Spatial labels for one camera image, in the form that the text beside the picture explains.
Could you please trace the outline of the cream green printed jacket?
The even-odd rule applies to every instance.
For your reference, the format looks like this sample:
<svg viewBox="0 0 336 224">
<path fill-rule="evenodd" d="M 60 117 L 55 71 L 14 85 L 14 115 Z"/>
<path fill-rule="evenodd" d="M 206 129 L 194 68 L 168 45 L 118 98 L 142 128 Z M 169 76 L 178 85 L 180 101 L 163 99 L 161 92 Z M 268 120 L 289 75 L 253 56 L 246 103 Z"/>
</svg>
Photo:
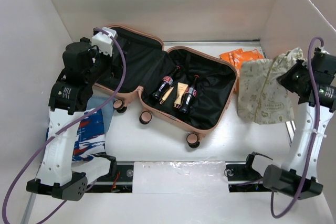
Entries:
<svg viewBox="0 0 336 224">
<path fill-rule="evenodd" d="M 245 122 L 260 125 L 292 121 L 291 99 L 277 78 L 303 59 L 303 51 L 298 47 L 274 59 L 244 62 L 239 72 L 238 116 Z"/>
</svg>

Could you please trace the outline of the cola bottle red cap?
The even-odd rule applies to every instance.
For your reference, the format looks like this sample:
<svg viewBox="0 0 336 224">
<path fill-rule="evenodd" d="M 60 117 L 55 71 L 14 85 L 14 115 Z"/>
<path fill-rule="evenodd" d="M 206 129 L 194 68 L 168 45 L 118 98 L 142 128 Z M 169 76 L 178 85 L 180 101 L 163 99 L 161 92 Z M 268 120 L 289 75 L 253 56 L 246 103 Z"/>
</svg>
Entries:
<svg viewBox="0 0 336 224">
<path fill-rule="evenodd" d="M 152 98 L 155 101 L 159 101 L 163 97 L 163 95 L 168 91 L 168 89 L 172 86 L 173 81 L 180 70 L 181 70 L 180 66 L 175 66 L 175 69 L 171 73 L 165 75 L 162 78 L 157 90 L 152 93 Z"/>
</svg>

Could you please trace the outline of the slim cream cosmetic tube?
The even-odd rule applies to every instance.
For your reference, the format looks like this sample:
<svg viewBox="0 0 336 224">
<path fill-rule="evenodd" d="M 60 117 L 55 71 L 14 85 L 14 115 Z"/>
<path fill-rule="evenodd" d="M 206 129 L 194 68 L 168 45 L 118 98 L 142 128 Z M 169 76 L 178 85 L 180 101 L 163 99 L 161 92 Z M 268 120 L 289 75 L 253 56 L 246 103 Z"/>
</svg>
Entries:
<svg viewBox="0 0 336 224">
<path fill-rule="evenodd" d="M 159 104 L 163 104 L 167 98 L 170 96 L 171 92 L 173 91 L 174 87 L 170 87 L 165 94 L 163 95 L 163 97 L 160 99 Z"/>
</svg>

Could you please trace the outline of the wide cream cosmetic tube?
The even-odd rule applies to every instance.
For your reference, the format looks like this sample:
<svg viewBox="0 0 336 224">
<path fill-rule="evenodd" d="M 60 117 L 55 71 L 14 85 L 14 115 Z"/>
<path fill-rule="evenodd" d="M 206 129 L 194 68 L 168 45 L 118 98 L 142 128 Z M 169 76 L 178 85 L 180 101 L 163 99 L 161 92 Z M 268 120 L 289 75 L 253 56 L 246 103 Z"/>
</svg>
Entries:
<svg viewBox="0 0 336 224">
<path fill-rule="evenodd" d="M 179 82 L 177 84 L 177 94 L 176 94 L 176 99 L 174 102 L 173 107 L 174 108 L 179 108 L 181 103 L 182 103 L 182 97 L 184 95 L 185 90 L 188 88 L 188 85 L 186 83 L 181 83 Z"/>
</svg>

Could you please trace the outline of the pink suitcase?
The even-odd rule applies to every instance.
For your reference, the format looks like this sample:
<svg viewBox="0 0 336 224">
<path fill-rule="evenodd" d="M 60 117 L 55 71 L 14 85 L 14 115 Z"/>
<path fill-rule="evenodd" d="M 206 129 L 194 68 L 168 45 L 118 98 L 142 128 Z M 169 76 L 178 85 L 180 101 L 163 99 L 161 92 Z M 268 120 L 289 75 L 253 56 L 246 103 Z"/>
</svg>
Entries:
<svg viewBox="0 0 336 224">
<path fill-rule="evenodd" d="M 143 111 L 139 117 L 148 124 L 154 116 L 188 132 L 186 141 L 197 148 L 200 141 L 217 127 L 227 109 L 238 79 L 232 64 L 195 49 L 174 46 L 165 49 L 163 41 L 124 25 L 110 25 L 117 32 L 120 48 L 113 50 L 112 69 L 97 81 L 97 87 L 114 94 L 115 110 L 123 113 L 128 104 L 139 99 Z M 152 98 L 165 75 L 175 66 L 181 70 L 176 75 L 170 96 L 163 104 Z M 197 96 L 189 114 L 174 108 L 177 84 L 192 83 L 194 76 L 200 78 L 196 84 Z"/>
</svg>

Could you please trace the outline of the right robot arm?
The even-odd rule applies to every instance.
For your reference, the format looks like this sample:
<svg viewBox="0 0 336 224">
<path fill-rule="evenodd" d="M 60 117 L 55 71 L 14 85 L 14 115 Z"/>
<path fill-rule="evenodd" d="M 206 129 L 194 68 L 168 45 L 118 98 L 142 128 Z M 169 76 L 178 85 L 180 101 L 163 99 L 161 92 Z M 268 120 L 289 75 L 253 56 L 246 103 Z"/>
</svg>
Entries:
<svg viewBox="0 0 336 224">
<path fill-rule="evenodd" d="M 294 199 L 307 199 L 322 193 L 316 181 L 316 162 L 324 132 L 335 113 L 335 57 L 317 48 L 312 60 L 298 59 L 277 78 L 278 83 L 299 96 L 298 122 L 290 151 L 282 166 L 261 165 L 248 155 L 243 165 L 246 180 L 262 181 L 264 187 Z"/>
</svg>

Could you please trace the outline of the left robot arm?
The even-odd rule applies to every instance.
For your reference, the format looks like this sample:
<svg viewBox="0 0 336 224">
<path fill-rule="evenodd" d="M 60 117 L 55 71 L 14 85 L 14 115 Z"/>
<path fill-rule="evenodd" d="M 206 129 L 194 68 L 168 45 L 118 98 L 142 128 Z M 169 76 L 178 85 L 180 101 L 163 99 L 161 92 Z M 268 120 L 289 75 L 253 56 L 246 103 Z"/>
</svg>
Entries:
<svg viewBox="0 0 336 224">
<path fill-rule="evenodd" d="M 43 162 L 35 179 L 27 182 L 28 192 L 66 201 L 79 201 L 94 180 L 112 180 L 117 175 L 116 159 L 103 152 L 90 161 L 72 164 L 74 145 L 93 85 L 111 67 L 115 39 L 81 38 L 66 46 L 64 68 L 49 98 L 49 130 Z"/>
</svg>

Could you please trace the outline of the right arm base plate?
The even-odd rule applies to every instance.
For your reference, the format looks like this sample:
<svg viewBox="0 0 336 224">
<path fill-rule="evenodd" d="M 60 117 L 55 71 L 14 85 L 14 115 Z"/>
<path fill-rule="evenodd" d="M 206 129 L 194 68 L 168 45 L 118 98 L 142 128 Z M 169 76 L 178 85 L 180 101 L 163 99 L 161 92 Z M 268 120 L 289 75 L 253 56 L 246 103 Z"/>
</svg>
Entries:
<svg viewBox="0 0 336 224">
<path fill-rule="evenodd" d="M 224 175 L 228 180 L 230 193 L 257 193 L 269 189 L 263 186 L 262 175 L 251 166 L 246 167 L 245 162 L 226 162 Z"/>
</svg>

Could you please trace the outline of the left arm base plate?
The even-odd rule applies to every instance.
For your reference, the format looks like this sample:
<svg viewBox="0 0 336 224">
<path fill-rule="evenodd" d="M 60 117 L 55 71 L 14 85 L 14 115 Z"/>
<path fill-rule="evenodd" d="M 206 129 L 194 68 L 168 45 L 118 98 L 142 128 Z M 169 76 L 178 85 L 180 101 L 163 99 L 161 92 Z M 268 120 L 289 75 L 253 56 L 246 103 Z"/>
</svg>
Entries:
<svg viewBox="0 0 336 224">
<path fill-rule="evenodd" d="M 134 162 L 117 162 L 117 169 L 112 175 L 104 175 L 96 181 L 88 193 L 132 193 Z"/>
</svg>

